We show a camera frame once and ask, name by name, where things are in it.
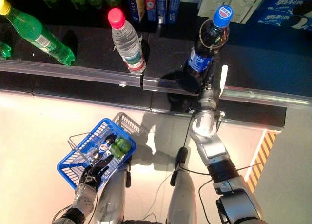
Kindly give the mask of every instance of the water bottle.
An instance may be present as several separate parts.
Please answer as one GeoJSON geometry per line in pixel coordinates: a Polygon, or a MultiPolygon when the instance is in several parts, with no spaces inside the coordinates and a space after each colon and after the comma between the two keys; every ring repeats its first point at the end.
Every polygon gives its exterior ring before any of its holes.
{"type": "Polygon", "coordinates": [[[203,81],[202,74],[229,38],[229,24],[232,17],[232,8],[223,5],[216,10],[213,18],[201,25],[199,35],[183,69],[186,78],[181,81],[181,84],[188,91],[195,93],[199,91],[203,81]]]}
{"type": "Polygon", "coordinates": [[[58,62],[70,65],[75,60],[73,52],[35,17],[12,8],[5,0],[0,0],[0,14],[11,22],[22,38],[48,53],[58,62]]]}
{"type": "Polygon", "coordinates": [[[113,8],[108,13],[108,21],[112,26],[114,45],[129,71],[141,74],[145,70],[146,64],[135,29],[125,20],[122,11],[118,8],[113,8]]]}

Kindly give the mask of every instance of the pepsi logo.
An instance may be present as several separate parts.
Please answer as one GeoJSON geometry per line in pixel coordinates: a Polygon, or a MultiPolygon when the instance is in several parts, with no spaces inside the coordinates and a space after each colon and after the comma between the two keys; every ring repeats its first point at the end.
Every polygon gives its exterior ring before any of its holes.
{"type": "Polygon", "coordinates": [[[231,11],[226,9],[225,7],[221,7],[219,10],[219,14],[223,18],[228,18],[231,15],[231,11]]]}

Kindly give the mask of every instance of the plastic basket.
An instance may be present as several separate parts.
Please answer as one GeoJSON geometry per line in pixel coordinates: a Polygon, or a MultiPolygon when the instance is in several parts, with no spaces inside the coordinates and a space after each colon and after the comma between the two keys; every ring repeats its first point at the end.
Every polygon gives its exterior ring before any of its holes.
{"type": "Polygon", "coordinates": [[[115,134],[117,137],[121,137],[128,141],[131,149],[122,159],[113,158],[108,164],[109,169],[102,176],[103,184],[110,178],[115,170],[124,163],[131,154],[136,150],[137,145],[132,138],[129,137],[119,126],[108,118],[101,120],[97,126],[66,156],[57,166],[58,172],[63,178],[76,189],[79,178],[82,175],[84,169],[90,165],[89,157],[94,150],[99,148],[103,144],[105,138],[110,134],[115,134]]]}

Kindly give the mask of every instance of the cardboard box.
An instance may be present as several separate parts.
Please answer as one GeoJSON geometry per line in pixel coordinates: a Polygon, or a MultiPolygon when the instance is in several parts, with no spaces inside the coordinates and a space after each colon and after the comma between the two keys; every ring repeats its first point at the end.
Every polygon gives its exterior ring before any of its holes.
{"type": "Polygon", "coordinates": [[[202,0],[198,15],[200,17],[211,18],[214,16],[218,7],[225,4],[227,0],[202,0]]]}
{"type": "Polygon", "coordinates": [[[266,0],[263,7],[268,10],[312,18],[312,0],[266,0]]]}
{"type": "Polygon", "coordinates": [[[213,17],[216,9],[221,5],[230,5],[234,15],[231,22],[245,24],[262,0],[203,0],[198,15],[213,17]]]}
{"type": "Polygon", "coordinates": [[[231,22],[245,24],[263,0],[227,0],[234,11],[231,22]]]}
{"type": "Polygon", "coordinates": [[[168,0],[156,0],[158,24],[166,24],[168,0]]]}
{"type": "Polygon", "coordinates": [[[312,31],[312,19],[289,13],[267,10],[258,23],[312,31]]]}
{"type": "Polygon", "coordinates": [[[145,0],[147,18],[149,21],[156,21],[156,0],[145,0]]]}
{"type": "Polygon", "coordinates": [[[140,23],[145,13],[145,0],[128,0],[132,20],[140,23]]]}
{"type": "Polygon", "coordinates": [[[169,9],[168,9],[168,23],[174,24],[176,23],[177,16],[179,13],[179,6],[181,0],[170,0],[169,9]]]}

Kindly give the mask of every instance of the black cable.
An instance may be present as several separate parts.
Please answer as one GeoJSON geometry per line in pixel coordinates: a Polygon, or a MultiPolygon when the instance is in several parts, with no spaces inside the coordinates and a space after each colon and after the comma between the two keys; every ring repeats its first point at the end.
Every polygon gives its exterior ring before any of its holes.
{"type": "Polygon", "coordinates": [[[191,172],[191,173],[210,176],[210,174],[200,173],[200,172],[196,172],[196,171],[193,171],[193,170],[186,169],[186,168],[184,168],[184,167],[181,166],[181,163],[180,163],[179,166],[180,166],[181,169],[186,170],[186,171],[189,171],[189,172],[191,172]]]}
{"type": "Polygon", "coordinates": [[[90,220],[89,220],[88,224],[90,224],[90,222],[91,222],[91,220],[92,220],[92,218],[93,218],[93,215],[94,215],[94,213],[95,213],[95,211],[96,211],[96,209],[97,209],[97,205],[98,205],[98,190],[97,190],[97,202],[96,202],[96,206],[94,207],[94,210],[93,210],[92,216],[91,216],[91,218],[90,218],[90,220]]]}
{"type": "Polygon", "coordinates": [[[247,168],[250,168],[250,167],[254,167],[254,166],[259,165],[259,164],[261,164],[261,163],[249,165],[249,166],[247,166],[247,167],[240,168],[240,169],[238,169],[237,171],[242,170],[242,169],[247,169],[247,168]]]}
{"type": "Polygon", "coordinates": [[[156,218],[156,215],[155,215],[155,213],[150,213],[149,215],[147,215],[145,218],[143,218],[143,220],[145,220],[145,219],[147,219],[149,216],[154,216],[154,218],[155,218],[155,222],[157,222],[157,218],[156,218]]]}
{"type": "Polygon", "coordinates": [[[187,139],[187,136],[189,135],[189,130],[190,130],[190,126],[191,126],[192,119],[193,119],[193,115],[191,116],[189,125],[187,126],[187,131],[186,131],[186,136],[185,136],[185,140],[184,140],[183,147],[185,147],[186,139],[187,139]]]}
{"type": "Polygon", "coordinates": [[[212,181],[212,179],[210,179],[208,182],[205,182],[205,183],[204,183],[202,186],[200,186],[200,188],[198,189],[198,195],[199,195],[199,198],[200,198],[201,206],[203,207],[204,214],[205,214],[205,217],[206,217],[206,220],[207,220],[208,224],[211,224],[211,223],[210,223],[210,221],[209,221],[208,218],[207,218],[205,206],[204,206],[203,200],[202,200],[201,195],[200,195],[200,190],[201,190],[205,185],[207,185],[208,183],[210,183],[211,181],[212,181]]]}
{"type": "Polygon", "coordinates": [[[63,212],[63,211],[65,211],[65,210],[69,209],[70,206],[72,206],[72,205],[70,204],[69,206],[66,206],[65,208],[63,208],[63,209],[61,209],[59,212],[57,212],[57,213],[54,215],[53,219],[52,219],[52,223],[55,221],[55,219],[57,218],[57,216],[58,216],[61,212],[63,212]]]}

